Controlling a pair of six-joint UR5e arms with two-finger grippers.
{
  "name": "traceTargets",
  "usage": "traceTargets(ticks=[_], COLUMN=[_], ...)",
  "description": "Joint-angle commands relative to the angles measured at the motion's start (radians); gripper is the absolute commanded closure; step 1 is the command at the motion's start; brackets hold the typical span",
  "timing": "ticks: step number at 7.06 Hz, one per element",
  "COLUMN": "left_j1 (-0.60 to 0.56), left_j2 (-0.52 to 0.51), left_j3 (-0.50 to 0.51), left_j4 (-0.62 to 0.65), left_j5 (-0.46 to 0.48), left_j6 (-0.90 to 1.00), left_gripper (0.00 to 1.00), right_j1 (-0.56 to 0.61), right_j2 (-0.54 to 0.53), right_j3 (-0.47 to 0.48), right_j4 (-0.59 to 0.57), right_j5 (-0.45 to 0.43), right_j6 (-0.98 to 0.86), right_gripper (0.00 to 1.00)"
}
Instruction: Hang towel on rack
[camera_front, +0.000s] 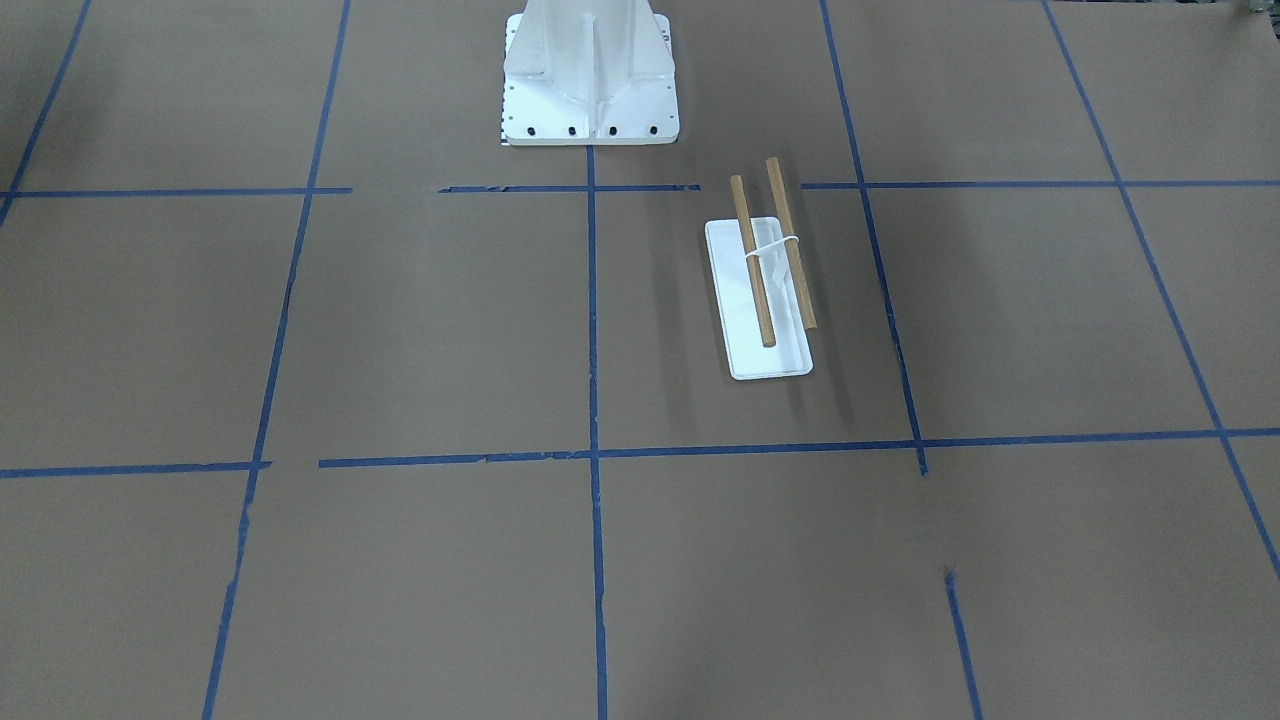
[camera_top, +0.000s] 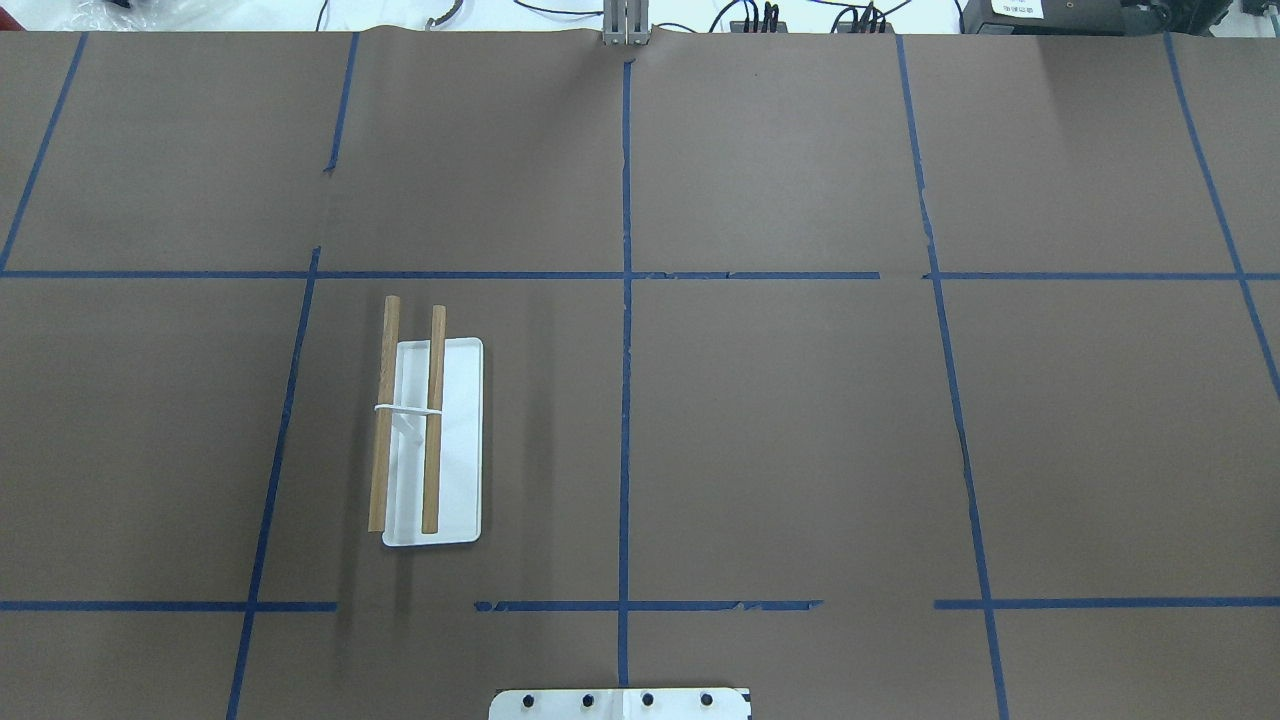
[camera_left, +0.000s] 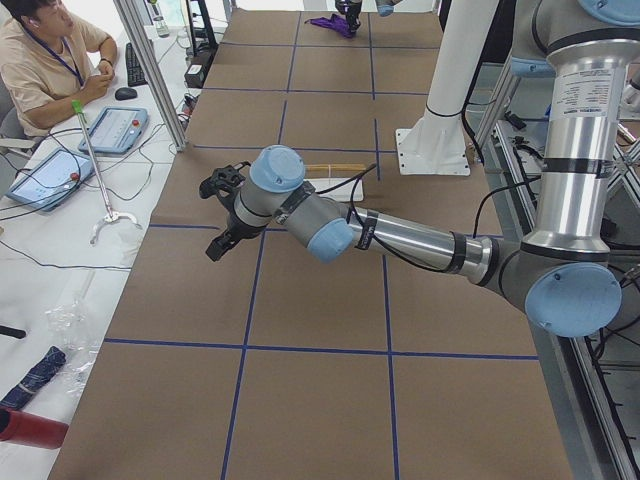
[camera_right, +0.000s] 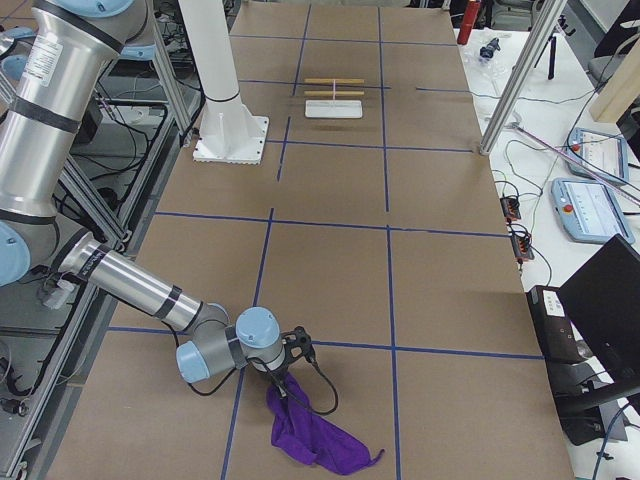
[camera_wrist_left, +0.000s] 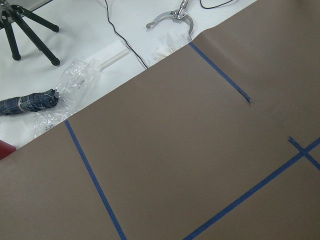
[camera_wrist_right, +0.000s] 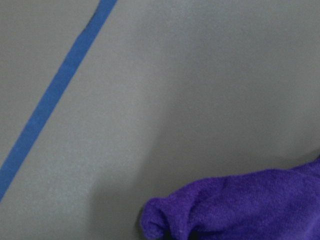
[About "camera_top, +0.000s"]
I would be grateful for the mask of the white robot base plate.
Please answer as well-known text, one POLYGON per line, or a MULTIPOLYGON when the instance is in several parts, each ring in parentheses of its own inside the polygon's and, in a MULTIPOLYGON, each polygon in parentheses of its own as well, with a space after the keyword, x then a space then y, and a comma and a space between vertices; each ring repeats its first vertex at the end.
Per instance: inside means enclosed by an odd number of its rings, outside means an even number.
POLYGON ((489 719, 751 719, 748 689, 730 687, 512 689, 489 719))

